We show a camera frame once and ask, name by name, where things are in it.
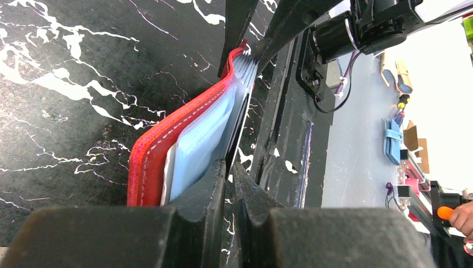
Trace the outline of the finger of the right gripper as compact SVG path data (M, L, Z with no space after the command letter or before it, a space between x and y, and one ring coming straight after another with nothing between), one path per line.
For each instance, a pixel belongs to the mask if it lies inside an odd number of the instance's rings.
M257 4L258 0L225 1L225 39L218 70L219 78L223 77L230 52L242 43Z

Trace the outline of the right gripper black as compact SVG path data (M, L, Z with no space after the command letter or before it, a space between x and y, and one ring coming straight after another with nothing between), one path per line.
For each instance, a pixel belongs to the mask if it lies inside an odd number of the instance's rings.
M312 25L329 13L338 0L282 0L264 38L255 50L257 72L294 38L300 36L301 49L296 70L298 84L320 102L328 63L352 52L375 53L398 45L424 26L415 12L421 1L351 1L350 10Z

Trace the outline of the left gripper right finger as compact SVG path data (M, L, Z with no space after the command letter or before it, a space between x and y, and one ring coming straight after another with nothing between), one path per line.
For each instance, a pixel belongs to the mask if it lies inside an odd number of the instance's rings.
M385 208L287 208L233 167L243 267L435 267L423 237Z

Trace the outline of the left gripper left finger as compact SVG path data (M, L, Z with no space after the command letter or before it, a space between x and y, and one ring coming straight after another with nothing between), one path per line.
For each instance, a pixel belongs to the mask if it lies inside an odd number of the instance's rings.
M226 164L163 207L50 207L32 213L2 267L218 267Z

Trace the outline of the red leather card holder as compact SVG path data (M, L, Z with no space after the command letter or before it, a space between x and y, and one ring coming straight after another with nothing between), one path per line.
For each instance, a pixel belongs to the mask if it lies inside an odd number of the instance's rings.
M233 164L256 72L257 61L242 42L229 53L216 84L134 143L127 206L164 205L200 180L215 160Z

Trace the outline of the person hand in background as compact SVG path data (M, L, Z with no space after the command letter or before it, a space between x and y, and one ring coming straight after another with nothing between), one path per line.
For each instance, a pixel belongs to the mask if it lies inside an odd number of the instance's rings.
M449 218L451 226L460 231L464 236L464 241L472 241L472 201L455 208Z

